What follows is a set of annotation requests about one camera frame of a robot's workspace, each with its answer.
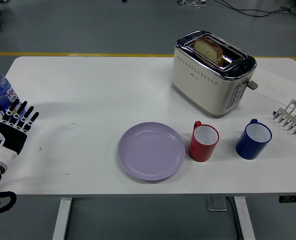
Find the mug rim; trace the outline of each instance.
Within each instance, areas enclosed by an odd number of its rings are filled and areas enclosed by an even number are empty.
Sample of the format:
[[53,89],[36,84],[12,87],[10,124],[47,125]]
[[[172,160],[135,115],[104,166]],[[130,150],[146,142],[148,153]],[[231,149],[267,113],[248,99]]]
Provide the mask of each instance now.
[[[256,141],[256,140],[254,140],[253,138],[251,138],[251,137],[249,136],[248,132],[247,132],[247,127],[248,127],[249,125],[253,125],[253,124],[259,124],[259,125],[265,127],[265,128],[269,131],[269,134],[270,134],[269,140],[267,140],[267,141]],[[257,121],[257,122],[250,122],[250,123],[248,123],[244,130],[246,131],[247,136],[248,136],[251,140],[255,141],[256,143],[266,144],[266,143],[269,143],[270,140],[273,138],[273,133],[272,133],[272,131],[269,129],[269,127],[267,127],[265,124],[263,124],[263,123],[261,123],[261,122],[258,122],[258,121]]]
[[[196,139],[196,137],[195,137],[195,130],[196,130],[197,128],[199,128],[199,127],[202,127],[202,126],[210,127],[210,128],[212,128],[212,129],[217,133],[217,140],[216,140],[215,143],[213,143],[213,144],[204,144],[204,143],[202,143],[202,142],[200,142],[200,141],[198,141],[198,140]],[[201,124],[200,126],[197,126],[197,127],[193,130],[193,132],[192,132],[192,136],[194,137],[194,139],[195,139],[198,143],[200,143],[200,144],[202,144],[202,145],[204,145],[204,146],[213,146],[213,145],[215,145],[215,144],[218,143],[219,138],[220,138],[220,135],[219,135],[219,132],[217,131],[217,129],[216,129],[215,127],[209,125],[209,124]]]

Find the toaster lever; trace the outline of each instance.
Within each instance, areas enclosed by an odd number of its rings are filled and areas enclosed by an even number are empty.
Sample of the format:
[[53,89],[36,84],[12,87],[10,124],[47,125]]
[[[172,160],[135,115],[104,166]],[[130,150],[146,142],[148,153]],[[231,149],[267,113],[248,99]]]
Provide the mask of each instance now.
[[255,90],[256,88],[258,88],[258,84],[255,83],[254,81],[250,81],[247,83],[247,87],[250,88],[251,90]]

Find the water bottle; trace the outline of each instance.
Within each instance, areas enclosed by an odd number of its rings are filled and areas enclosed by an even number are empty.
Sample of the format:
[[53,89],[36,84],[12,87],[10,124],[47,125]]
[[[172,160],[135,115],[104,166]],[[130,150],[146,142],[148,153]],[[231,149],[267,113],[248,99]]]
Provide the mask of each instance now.
[[7,80],[7,78],[5,78],[4,75],[0,72],[0,106],[2,107],[0,113],[2,116],[6,113],[6,110],[12,105],[12,103],[17,98],[18,96],[14,91],[12,85]]

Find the mug handle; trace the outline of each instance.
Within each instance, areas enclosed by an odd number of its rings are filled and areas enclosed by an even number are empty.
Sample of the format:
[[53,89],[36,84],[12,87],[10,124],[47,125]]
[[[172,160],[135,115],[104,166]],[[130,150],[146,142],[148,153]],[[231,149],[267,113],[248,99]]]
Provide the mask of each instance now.
[[201,121],[196,121],[193,125],[193,130],[195,130],[197,127],[200,127],[202,125]]

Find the plate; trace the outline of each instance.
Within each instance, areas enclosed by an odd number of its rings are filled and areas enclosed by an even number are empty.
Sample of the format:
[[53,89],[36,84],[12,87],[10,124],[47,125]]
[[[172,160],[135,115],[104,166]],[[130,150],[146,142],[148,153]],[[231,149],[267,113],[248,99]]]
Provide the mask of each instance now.
[[120,139],[118,158],[131,175],[147,181],[165,179],[179,170],[185,145],[171,127],[144,122],[128,129]]

